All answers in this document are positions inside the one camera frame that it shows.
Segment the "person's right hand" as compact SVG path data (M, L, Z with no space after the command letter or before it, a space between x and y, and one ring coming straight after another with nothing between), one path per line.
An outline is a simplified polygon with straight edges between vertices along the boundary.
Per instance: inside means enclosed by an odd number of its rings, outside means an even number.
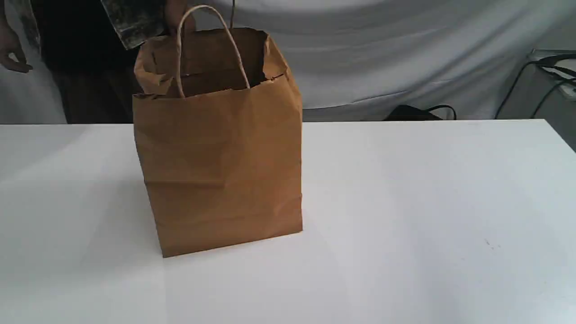
M27 63L18 35L6 21L0 24L0 63L13 72L30 72L33 67Z

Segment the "person's left hand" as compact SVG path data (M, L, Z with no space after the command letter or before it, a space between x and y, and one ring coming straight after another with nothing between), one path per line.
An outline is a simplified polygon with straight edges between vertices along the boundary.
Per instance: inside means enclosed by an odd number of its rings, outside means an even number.
M164 21L169 35L177 34L183 15L189 8L189 0L165 0L164 1Z

